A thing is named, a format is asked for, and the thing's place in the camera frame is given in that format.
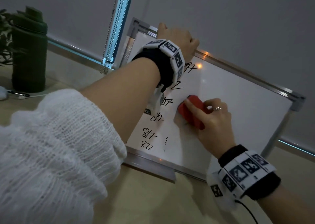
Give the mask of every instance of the metal frame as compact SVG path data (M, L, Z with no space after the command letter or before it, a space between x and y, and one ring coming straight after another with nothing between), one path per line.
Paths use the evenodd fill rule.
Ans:
M155 27L150 26L148 23L145 23L145 22L140 21L139 19L133 18L131 25L128 29L127 39L124 43L123 55L122 55L119 67L121 67L127 63L128 57L130 55L132 46L133 46L135 38L136 38L136 34L139 31L156 38L158 30ZM238 67L238 66L236 66L230 62L227 62L223 59L215 57L214 55L210 54L207 51L203 51L203 50L198 49L195 53L195 57L198 57L204 61L207 61L207 62L209 62L215 66L218 66L224 70L227 70L232 74L240 76L240 77L242 77L242 78L244 78L244 79L246 79L252 83L255 83L255 84L257 84L261 87L264 87L268 90L271 90L271 91L273 91L279 95L282 95L282 96L284 96L284 97L286 97L292 101L292 105L291 105L290 109L286 113L282 122L280 123L278 128L275 130L275 132L272 135L272 137L270 138L268 144L266 145L266 147L264 148L264 150L261 153L261 155L263 157L267 157L270 154L271 150L273 149L273 147L275 145L275 141L277 141L280 138L280 135L281 135L282 131L284 130L284 127L288 123L292 112L297 112L302 108L302 106L305 102L305 96L303 96L297 92L294 92L292 90L289 90L287 88L271 84L271 83L265 81L264 79L257 77L256 75L250 73L249 71L247 71L241 67ZM170 172L176 171L176 172L197 178L199 180L206 181L206 175L204 175L204 174L195 172L195 171L187 169L185 167L182 167L182 166L176 165L174 163L168 162L166 160L162 160L160 158L149 155L143 151L133 149L131 147L127 147L127 151L128 151L129 155L133 156L132 162L128 162L128 164L130 166L134 166L134 167L138 168L139 163L140 163L145 171L153 173L155 175L163 174L162 176L164 176L165 178L171 176Z

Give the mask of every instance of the white sweater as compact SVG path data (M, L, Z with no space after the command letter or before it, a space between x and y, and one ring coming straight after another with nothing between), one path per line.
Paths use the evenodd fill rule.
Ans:
M94 103L72 89L50 93L0 126L0 223L91 223L126 155Z

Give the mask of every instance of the water bottle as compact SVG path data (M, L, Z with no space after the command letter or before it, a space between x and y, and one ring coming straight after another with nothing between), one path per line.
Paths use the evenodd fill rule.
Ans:
M14 52L12 85L15 90L36 93L45 90L47 24L41 11L26 7L13 14L12 44Z

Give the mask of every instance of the forearm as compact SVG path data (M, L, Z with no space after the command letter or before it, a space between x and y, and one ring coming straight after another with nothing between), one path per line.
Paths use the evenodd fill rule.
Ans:
M139 58L81 93L101 109L126 143L160 79L156 64Z
M268 197L258 200L258 203L274 224L314 222L314 215L309 207L282 185Z

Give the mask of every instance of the hand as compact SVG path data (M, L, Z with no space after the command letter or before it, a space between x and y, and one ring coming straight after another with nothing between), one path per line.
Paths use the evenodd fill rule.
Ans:
M160 23L157 30L157 39L167 39L179 46L185 63L191 61L195 56L195 50L199 46L199 40L193 39L189 31L183 31L177 28L168 29L164 23Z
M212 109L221 107L221 110L206 114L194 106L188 99L184 101L191 113L203 122L205 129L198 130L198 139L203 146L216 158L220 158L231 147L235 146L234 135L232 131L232 115L227 111L226 103L220 99L210 99L204 104Z

